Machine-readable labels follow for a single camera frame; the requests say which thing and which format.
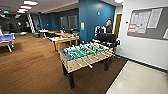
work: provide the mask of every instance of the wall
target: wall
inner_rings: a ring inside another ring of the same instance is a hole
[[[76,15],[77,16],[77,27],[79,28],[79,9],[75,8],[75,9],[71,9],[71,10],[67,10],[67,11],[62,11],[62,12],[58,12],[57,13],[57,23],[59,23],[59,28],[61,27],[61,23],[60,23],[60,17],[64,17],[66,16],[68,18],[68,16],[73,16]]]
[[[122,9],[123,9],[123,6],[116,6],[115,16],[114,16],[114,20],[113,20],[113,30],[112,30],[112,33],[114,33],[114,30],[115,30],[116,17],[117,17],[118,14],[122,14]]]
[[[38,30],[37,25],[39,24],[38,15],[37,14],[31,14],[33,25],[35,27],[35,30]]]
[[[168,0],[124,0],[118,46],[118,55],[167,70],[168,41],[127,36],[132,10],[166,7]]]
[[[84,30],[80,29],[81,41],[88,42],[95,38],[95,27],[106,25],[107,19],[113,20],[114,12],[115,6],[101,0],[79,0],[79,25],[85,23]]]
[[[39,20],[40,20],[41,29],[50,30],[52,28],[51,13],[49,13],[49,14],[39,13],[38,16],[39,16]]]
[[[62,12],[52,12],[48,14],[39,13],[38,15],[39,15],[42,29],[45,28],[45,29],[53,30],[55,28],[57,29],[61,28],[60,17],[63,17],[63,16],[68,17],[68,16],[77,15],[78,21],[79,21],[78,8],[62,11]]]

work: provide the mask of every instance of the door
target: door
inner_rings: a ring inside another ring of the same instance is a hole
[[[116,38],[118,38],[120,21],[121,21],[121,14],[117,15],[117,17],[116,17],[116,24],[115,24],[115,30],[114,30],[114,34],[116,34]]]

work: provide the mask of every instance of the ping pong table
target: ping pong table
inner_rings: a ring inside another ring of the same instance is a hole
[[[14,48],[14,45],[13,45],[14,40],[15,40],[14,34],[0,35],[0,47],[7,46],[9,51],[12,52],[11,47]]]

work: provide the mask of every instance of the ceiling light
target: ceiling light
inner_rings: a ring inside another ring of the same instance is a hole
[[[32,7],[30,7],[30,6],[20,6],[20,8],[31,9]]]
[[[27,5],[37,5],[38,3],[37,2],[33,2],[33,1],[24,1],[24,4],[27,4]]]
[[[116,3],[122,3],[124,0],[115,0]]]
[[[24,11],[17,11],[18,13],[25,13]]]
[[[19,11],[28,11],[27,9],[18,9]]]
[[[19,18],[21,15],[16,15],[15,18]]]

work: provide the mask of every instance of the computer monitor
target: computer monitor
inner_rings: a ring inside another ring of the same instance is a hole
[[[112,33],[99,33],[97,39],[101,42],[114,43],[116,41],[116,35]]]

